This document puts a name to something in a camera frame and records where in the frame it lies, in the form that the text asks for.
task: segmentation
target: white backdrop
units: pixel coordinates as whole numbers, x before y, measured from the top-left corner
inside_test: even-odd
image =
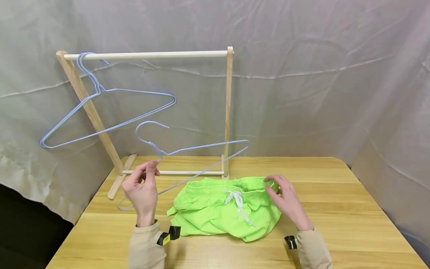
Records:
[[[233,46],[231,136],[251,141],[244,154],[342,159],[429,255],[429,25],[427,0],[1,1],[0,182],[75,222],[112,168],[97,138],[54,150],[38,144],[77,104],[57,50]],[[177,96],[147,118],[172,127],[147,134],[166,151],[223,140],[225,59],[88,66],[106,88]],[[111,126],[165,101],[111,94],[95,104]],[[110,133],[120,156],[154,153],[133,136],[135,126]],[[48,143],[92,131],[81,111]]]

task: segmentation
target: tabletop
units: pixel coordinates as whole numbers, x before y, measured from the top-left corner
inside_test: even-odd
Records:
[[[151,156],[137,157],[133,168]],[[219,157],[167,156],[160,170],[204,170]],[[230,178],[283,174],[290,180],[304,209],[323,235],[334,268],[427,268],[351,170],[336,158],[235,157],[229,162]],[[122,212],[107,193],[115,180],[115,169],[106,178],[76,226],[63,242],[48,269],[127,268],[128,244],[136,223],[133,209]],[[157,177],[162,190],[185,176]],[[156,218],[168,231],[166,211],[184,185],[159,196]],[[288,250],[286,235],[295,235],[294,224],[281,216],[266,237],[245,243],[230,235],[187,236],[165,246],[166,268],[300,268],[296,250]]]

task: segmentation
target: wooden rack leg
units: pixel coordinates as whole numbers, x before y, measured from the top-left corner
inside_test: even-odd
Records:
[[[231,101],[231,79],[233,75],[233,47],[227,47],[227,85],[225,96],[225,142],[228,142],[230,134],[230,101]],[[224,158],[228,158],[228,144],[224,146]],[[228,179],[228,161],[224,162],[223,179]]]
[[[67,75],[67,78],[70,81],[70,84],[72,85],[73,89],[76,92],[76,95],[78,96],[79,100],[82,101],[84,98],[88,96],[88,92],[85,89],[84,84],[82,83],[82,80],[76,71],[75,65],[72,61],[68,61],[64,59],[64,55],[68,54],[66,51],[57,51],[57,59],[60,62],[61,66],[64,69],[64,72]],[[91,100],[88,100],[84,105],[83,108],[85,109],[85,112],[87,113],[89,119],[91,120],[92,125],[94,126],[94,129],[99,132],[105,129],[100,116],[97,113],[97,110],[95,109],[95,106]],[[98,135],[100,137],[101,142],[103,143],[104,148],[107,151],[107,154],[111,158],[112,162],[114,163],[115,168],[118,171],[119,175],[123,174],[124,166],[121,162],[120,157],[118,156],[118,152],[116,151],[111,139],[109,138],[107,133],[101,133]]]
[[[134,161],[136,160],[136,158],[137,158],[137,154],[131,154],[131,155],[127,158],[126,163],[124,164],[124,168],[125,168],[126,170],[130,169],[130,167],[133,165],[133,163],[134,163]],[[108,197],[110,200],[115,199],[115,196],[117,195],[118,190],[120,189],[121,183],[122,183],[122,182],[123,182],[123,180],[126,178],[126,176],[128,176],[128,175],[123,174],[123,175],[119,175],[119,176],[117,176],[117,178],[115,179],[114,183],[113,183],[113,184],[112,184],[112,186],[111,186],[111,189],[110,189],[110,190],[109,190],[109,192],[107,193],[107,197]]]
[[[224,154],[221,154],[221,171],[223,172],[223,174],[221,175],[221,179],[229,179],[228,171],[227,171],[227,176],[224,176],[224,173],[225,173]]]

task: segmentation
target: hanger hook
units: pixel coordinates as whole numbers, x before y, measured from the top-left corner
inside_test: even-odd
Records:
[[[106,91],[105,88],[100,84],[100,82],[97,80],[97,78],[95,77],[95,75],[93,73],[91,73],[87,68],[85,68],[85,66],[82,63],[82,60],[85,56],[87,56],[88,54],[94,54],[92,52],[87,52],[87,53],[81,53],[78,56],[78,59],[76,60],[76,65],[78,66],[78,68],[84,72],[92,81],[94,88],[95,88],[95,92],[97,94],[99,94],[100,92],[104,92]],[[109,63],[105,60],[101,60],[102,62],[104,62],[106,65],[109,65]]]
[[[163,159],[163,153],[164,153],[164,154],[166,154],[166,153],[165,153],[163,150],[159,149],[159,148],[158,148],[154,143],[152,143],[151,141],[146,141],[146,140],[144,140],[143,138],[141,138],[141,137],[139,136],[139,128],[140,128],[140,126],[142,126],[142,125],[144,125],[144,124],[147,124],[147,123],[155,123],[155,124],[158,124],[158,125],[160,125],[160,126],[162,126],[162,127],[164,127],[164,128],[167,128],[167,129],[169,129],[170,127],[169,127],[169,126],[167,126],[167,125],[161,124],[161,123],[159,123],[159,122],[157,122],[157,121],[144,121],[144,122],[140,123],[140,124],[136,127],[136,130],[135,130],[135,135],[136,135],[137,139],[139,139],[139,140],[140,140],[140,141],[142,141],[143,143],[146,143],[146,144],[150,145],[151,147],[153,147],[153,148],[157,151],[158,156],[160,157],[160,158],[158,159],[158,161],[161,161],[161,160]]]

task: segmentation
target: wire hanger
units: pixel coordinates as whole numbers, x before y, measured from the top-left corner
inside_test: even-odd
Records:
[[[64,145],[67,145],[67,144],[70,144],[70,143],[73,143],[73,142],[76,142],[76,141],[80,141],[80,140],[83,140],[83,139],[86,139],[86,138],[89,138],[89,137],[92,137],[92,136],[99,135],[101,133],[105,133],[105,132],[109,132],[109,131],[118,129],[118,128],[124,126],[124,125],[132,123],[134,121],[138,121],[138,120],[140,120],[140,119],[142,119],[144,117],[147,117],[149,115],[157,113],[157,112],[159,112],[159,111],[161,111],[163,109],[166,109],[169,106],[172,106],[172,105],[174,105],[176,103],[176,97],[174,95],[170,94],[170,93],[160,93],[160,92],[150,92],[150,91],[140,91],[140,90],[129,90],[129,89],[121,89],[121,88],[115,88],[115,89],[106,90],[99,83],[99,81],[97,80],[97,78],[95,77],[95,75],[93,75],[93,73],[91,73],[88,69],[86,69],[85,66],[83,66],[82,60],[88,54],[93,54],[93,53],[81,53],[78,56],[78,59],[77,59],[76,63],[77,63],[77,66],[79,67],[79,69],[82,72],[84,72],[86,75],[88,75],[88,77],[91,79],[92,83],[94,84],[95,93],[92,94],[92,95],[87,96],[86,98],[84,98],[72,111],[69,112],[69,114],[67,114],[59,123],[57,123],[57,125],[55,125],[54,128],[52,128],[52,130],[50,130],[40,140],[40,146],[42,146],[43,148],[57,148],[57,147],[61,147],[61,146],[64,146]],[[105,61],[105,60],[102,60],[102,62],[104,62],[105,64],[109,65],[109,63],[107,61]],[[149,112],[147,112],[145,114],[137,116],[137,117],[135,117],[135,118],[133,118],[131,120],[124,121],[124,122],[122,122],[120,124],[117,124],[115,126],[109,127],[109,128],[104,129],[102,131],[98,131],[96,133],[93,133],[93,134],[90,134],[90,135],[87,135],[87,136],[83,136],[83,137],[80,137],[80,138],[77,138],[77,139],[73,139],[71,141],[64,142],[64,143],[61,143],[61,144],[55,145],[55,146],[49,146],[49,145],[47,145],[45,143],[46,139],[48,139],[52,135],[52,133],[54,133],[66,120],[68,120],[73,114],[75,114],[76,111],[78,111],[86,102],[88,102],[92,98],[96,97],[97,95],[102,94],[103,92],[113,92],[113,91],[125,91],[125,92],[133,92],[133,93],[148,93],[148,94],[154,94],[154,95],[159,95],[159,96],[169,96],[169,97],[172,98],[172,100],[169,103],[167,103],[165,105],[162,105],[162,106],[160,106],[158,108],[155,108],[155,109],[153,109],[153,110],[151,110],[151,111],[149,111]]]
[[[243,149],[239,150],[238,152],[234,153],[233,155],[229,156],[228,158],[226,158],[226,159],[224,159],[224,160],[221,160],[221,161],[219,161],[219,162],[217,162],[217,163],[215,163],[215,164],[213,164],[213,165],[209,166],[208,168],[206,168],[206,170],[202,171],[201,173],[199,173],[199,174],[197,174],[197,175],[194,175],[194,176],[192,176],[192,177],[190,177],[190,178],[187,178],[187,179],[185,179],[185,180],[182,180],[181,182],[179,182],[179,183],[177,183],[177,184],[175,184],[175,185],[173,185],[173,186],[171,186],[171,187],[168,187],[167,189],[164,189],[164,190],[162,190],[162,191],[158,192],[158,195],[160,195],[160,194],[162,194],[162,193],[164,193],[164,192],[166,192],[166,191],[168,191],[168,190],[171,190],[171,189],[173,189],[174,187],[177,187],[177,186],[179,186],[179,185],[181,185],[181,184],[183,184],[183,183],[185,183],[185,182],[187,182],[187,181],[189,181],[189,180],[191,180],[191,179],[193,179],[193,178],[195,178],[195,177],[200,176],[200,175],[201,175],[201,174],[203,174],[204,172],[209,171],[210,169],[214,168],[215,166],[219,165],[220,163],[222,163],[222,162],[224,162],[224,161],[227,161],[228,159],[230,159],[230,158],[232,158],[232,157],[234,157],[234,156],[236,156],[236,155],[240,154],[241,152],[243,152],[244,150],[246,150],[246,149],[249,147],[249,140],[247,140],[247,139],[242,139],[242,140],[235,140],[235,141],[221,142],[221,143],[215,143],[215,144],[207,144],[207,145],[196,146],[196,147],[182,148],[182,149],[178,149],[178,150],[176,150],[176,151],[174,151],[174,152],[167,153],[167,152],[165,152],[164,150],[159,149],[159,148],[157,147],[157,145],[155,145],[155,144],[154,144],[154,143],[152,143],[151,141],[146,141],[146,140],[144,140],[143,138],[141,138],[141,137],[139,136],[138,131],[139,131],[140,126],[142,126],[142,125],[144,125],[144,124],[147,124],[147,123],[154,123],[154,124],[158,124],[158,125],[160,125],[160,126],[162,126],[162,127],[164,127],[164,128],[167,128],[167,129],[169,129],[170,127],[169,127],[169,126],[166,126],[166,125],[164,125],[164,124],[161,124],[161,123],[159,123],[159,122],[156,122],[156,121],[144,121],[144,122],[140,123],[140,124],[136,127],[136,130],[135,130],[135,135],[136,135],[136,137],[137,137],[140,141],[142,141],[143,143],[146,143],[146,144],[150,145],[151,147],[153,147],[153,148],[157,151],[157,154],[158,154],[158,155],[159,155],[159,157],[160,157],[160,158],[158,159],[158,161],[161,161],[161,160],[163,159],[163,155],[170,156],[170,155],[176,154],[176,153],[178,153],[178,152],[186,151],[186,150],[197,149],[197,148],[208,148],[208,147],[213,147],[213,146],[218,146],[218,145],[225,145],[225,144],[234,144],[234,143],[246,142],[246,146],[245,146]],[[120,205],[121,205],[121,203],[122,203],[122,201],[123,201],[124,199],[125,199],[125,197],[123,197],[123,198],[120,200],[120,202],[118,203],[118,206],[117,206],[117,208],[118,208],[119,210],[121,210],[121,211],[126,211],[127,209],[129,209],[129,208],[132,208],[132,207],[133,207],[133,205],[130,205],[130,206],[125,207],[125,208],[120,208]]]

